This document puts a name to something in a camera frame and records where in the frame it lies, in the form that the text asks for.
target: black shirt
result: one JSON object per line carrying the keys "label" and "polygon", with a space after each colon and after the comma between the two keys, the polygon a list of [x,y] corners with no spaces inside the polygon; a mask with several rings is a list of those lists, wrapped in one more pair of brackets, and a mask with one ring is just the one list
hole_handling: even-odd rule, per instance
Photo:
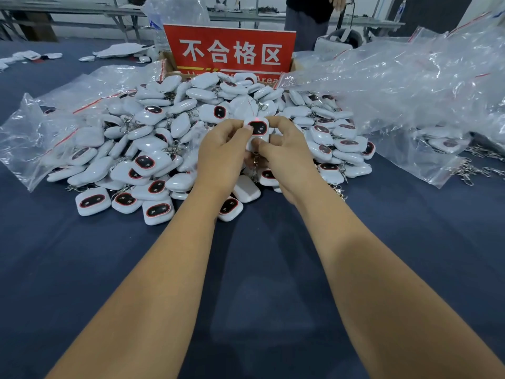
{"label": "black shirt", "polygon": [[333,5],[328,0],[286,0],[286,5],[312,17],[318,24],[329,21],[333,11]]}

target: pile of white devices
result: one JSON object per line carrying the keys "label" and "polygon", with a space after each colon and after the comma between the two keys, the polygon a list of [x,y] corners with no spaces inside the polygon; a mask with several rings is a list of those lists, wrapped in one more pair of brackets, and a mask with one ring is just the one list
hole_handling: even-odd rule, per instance
{"label": "pile of white devices", "polygon": [[[162,82],[138,85],[108,101],[94,123],[78,129],[75,149],[65,159],[48,153],[45,165],[59,165],[47,181],[66,180],[80,215],[88,216],[109,207],[131,214],[142,207],[145,223],[169,221],[175,213],[172,200],[184,200],[197,176],[199,145],[207,131],[228,119],[244,121],[253,128],[252,138],[269,140],[267,116],[292,120],[305,135],[321,177],[337,186],[346,178],[369,174],[365,160],[375,146],[356,134],[352,112],[338,108],[331,95],[284,92],[257,81],[253,73],[203,73],[183,80],[181,75]],[[281,192],[269,169],[244,170],[218,218],[231,221],[243,203],[261,192],[255,182]]]}

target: yellow stripe on sign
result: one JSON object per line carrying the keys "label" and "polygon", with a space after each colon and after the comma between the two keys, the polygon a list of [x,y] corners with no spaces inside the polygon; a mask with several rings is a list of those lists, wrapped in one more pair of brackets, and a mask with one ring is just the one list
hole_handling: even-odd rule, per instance
{"label": "yellow stripe on sign", "polygon": [[204,68],[195,68],[195,67],[191,67],[191,66],[180,66],[180,67],[177,67],[178,69],[189,69],[189,70],[203,70]]}

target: forearm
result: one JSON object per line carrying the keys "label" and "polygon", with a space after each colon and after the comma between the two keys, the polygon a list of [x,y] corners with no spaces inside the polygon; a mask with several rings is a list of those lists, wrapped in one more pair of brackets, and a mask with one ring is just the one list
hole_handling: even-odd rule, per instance
{"label": "forearm", "polygon": [[197,187],[48,378],[177,377],[221,206]]}
{"label": "forearm", "polygon": [[311,197],[299,210],[371,377],[504,375],[483,341],[335,192],[319,186]]}

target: metal table frame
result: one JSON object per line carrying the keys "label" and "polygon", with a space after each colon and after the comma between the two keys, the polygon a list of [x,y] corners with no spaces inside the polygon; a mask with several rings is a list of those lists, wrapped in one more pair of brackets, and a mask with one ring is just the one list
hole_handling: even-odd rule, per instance
{"label": "metal table frame", "polygon": [[[138,42],[141,41],[140,29],[150,29],[150,27],[140,27],[138,25],[139,17],[146,17],[144,13],[139,9],[122,8],[117,5],[117,1],[114,1],[114,5],[107,3],[94,3],[94,2],[75,2],[75,1],[42,1],[42,0],[0,0],[0,12],[2,12],[3,19],[0,19],[0,25],[4,25],[10,28],[14,35],[18,36],[19,39],[23,39],[22,36],[17,32],[15,24],[26,25],[26,26],[43,26],[43,25],[53,25],[53,26],[70,26],[70,27],[80,27],[80,28],[118,28],[125,35],[125,40],[128,42],[128,32],[135,31],[135,37]],[[12,19],[8,12],[10,11],[20,11],[20,12],[43,12],[43,13],[54,13],[54,14],[102,14],[106,17],[111,18],[115,24],[87,24],[87,23],[75,23],[75,22],[65,22],[65,21],[49,21],[49,22],[32,22],[32,21],[20,21]],[[209,12],[211,21],[224,21],[224,22],[254,22],[255,29],[258,28],[260,22],[270,22],[283,24],[285,21],[285,16],[279,16],[272,14],[271,16],[260,15],[258,13],[258,0],[256,0],[256,10],[251,11],[240,11],[240,12]],[[125,17],[131,19],[131,24],[127,24],[124,21]],[[350,16],[343,16],[342,23],[344,25],[349,24],[351,21]],[[330,24],[338,24],[338,18],[332,18]],[[392,21],[382,21],[374,17],[354,17],[352,24],[354,26],[365,27],[365,32],[369,32],[370,28],[377,28],[379,35],[387,35],[388,31],[395,28],[399,28],[403,23],[395,23]],[[12,40],[7,30],[3,29],[4,34],[7,38]]]}

